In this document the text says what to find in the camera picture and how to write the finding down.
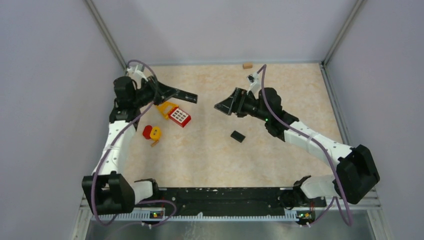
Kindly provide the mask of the black remote control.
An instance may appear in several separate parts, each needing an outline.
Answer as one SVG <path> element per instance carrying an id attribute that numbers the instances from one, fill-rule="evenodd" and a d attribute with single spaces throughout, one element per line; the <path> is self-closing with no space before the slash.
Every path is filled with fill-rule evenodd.
<path id="1" fill-rule="evenodd" d="M 189 103 L 197 104 L 198 95 L 195 93 L 187 92 L 184 90 L 177 89 L 175 93 L 172 94 L 171 98 L 186 101 Z"/>

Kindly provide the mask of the black battery cover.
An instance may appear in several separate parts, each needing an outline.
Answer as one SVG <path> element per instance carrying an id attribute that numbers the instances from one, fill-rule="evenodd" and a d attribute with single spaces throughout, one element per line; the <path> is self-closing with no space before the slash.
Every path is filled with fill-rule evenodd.
<path id="1" fill-rule="evenodd" d="M 242 143 L 246 138 L 245 135 L 241 134 L 240 132 L 238 132 L 236 130 L 234 130 L 231 133 L 230 137 L 233 138 L 234 140 L 238 141 L 239 143 Z"/>

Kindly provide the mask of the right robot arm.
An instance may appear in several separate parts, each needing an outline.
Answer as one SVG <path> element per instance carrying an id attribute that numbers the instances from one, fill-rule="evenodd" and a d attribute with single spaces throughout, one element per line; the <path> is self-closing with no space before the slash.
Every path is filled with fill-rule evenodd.
<path id="1" fill-rule="evenodd" d="M 258 96 L 237 87 L 214 108 L 228 116 L 235 114 L 243 118 L 249 115 L 264 121 L 271 136 L 304 149 L 335 169 L 330 175 L 305 176 L 296 182 L 293 200 L 299 206 L 307 206 L 318 197 L 340 197 L 349 204 L 358 204 L 380 181 L 368 147 L 349 146 L 314 131 L 283 110 L 282 99 L 272 87 L 261 90 Z"/>

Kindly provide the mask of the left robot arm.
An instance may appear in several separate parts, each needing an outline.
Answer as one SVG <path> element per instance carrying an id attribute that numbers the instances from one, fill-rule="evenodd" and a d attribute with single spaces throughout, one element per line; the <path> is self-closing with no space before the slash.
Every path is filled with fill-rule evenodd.
<path id="1" fill-rule="evenodd" d="M 129 183 L 123 176 L 130 143 L 138 129 L 140 118 L 153 105 L 181 96 L 180 89 L 165 85 L 155 76 L 135 80 L 122 76 L 113 81 L 115 99 L 109 115 L 108 135 L 101 158 L 81 186 L 91 212 L 95 216 L 131 213 L 137 205 L 154 207 L 163 204 L 158 185 L 152 178 Z"/>

